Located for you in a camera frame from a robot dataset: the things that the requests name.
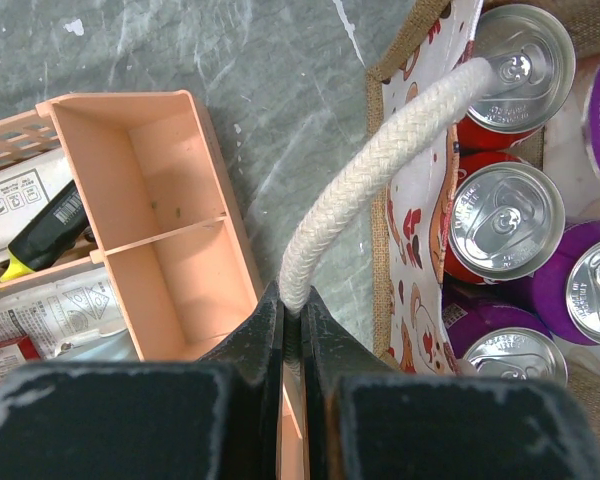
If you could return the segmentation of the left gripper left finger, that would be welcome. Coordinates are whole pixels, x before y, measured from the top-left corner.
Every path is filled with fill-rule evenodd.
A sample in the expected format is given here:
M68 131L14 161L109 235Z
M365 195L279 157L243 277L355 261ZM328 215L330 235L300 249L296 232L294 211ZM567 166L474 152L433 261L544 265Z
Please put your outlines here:
M284 308L187 362L36 362L0 384L0 479L275 479Z

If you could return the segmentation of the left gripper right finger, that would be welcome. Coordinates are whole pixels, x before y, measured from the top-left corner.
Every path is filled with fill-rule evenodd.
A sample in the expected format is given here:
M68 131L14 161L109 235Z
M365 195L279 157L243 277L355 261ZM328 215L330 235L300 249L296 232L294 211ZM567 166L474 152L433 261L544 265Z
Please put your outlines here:
M312 292L301 315L309 479L600 479L600 444L563 387L406 374Z

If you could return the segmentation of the printed canvas burlap bag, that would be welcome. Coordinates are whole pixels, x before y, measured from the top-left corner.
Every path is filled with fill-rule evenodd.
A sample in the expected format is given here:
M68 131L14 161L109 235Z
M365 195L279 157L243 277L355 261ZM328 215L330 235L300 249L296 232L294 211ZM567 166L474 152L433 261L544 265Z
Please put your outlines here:
M460 151L456 124L482 85L473 42L490 1L418 1L366 73L369 140L297 227L278 277L298 317L330 244L371 207L373 351L407 373L454 375L441 318L444 260Z

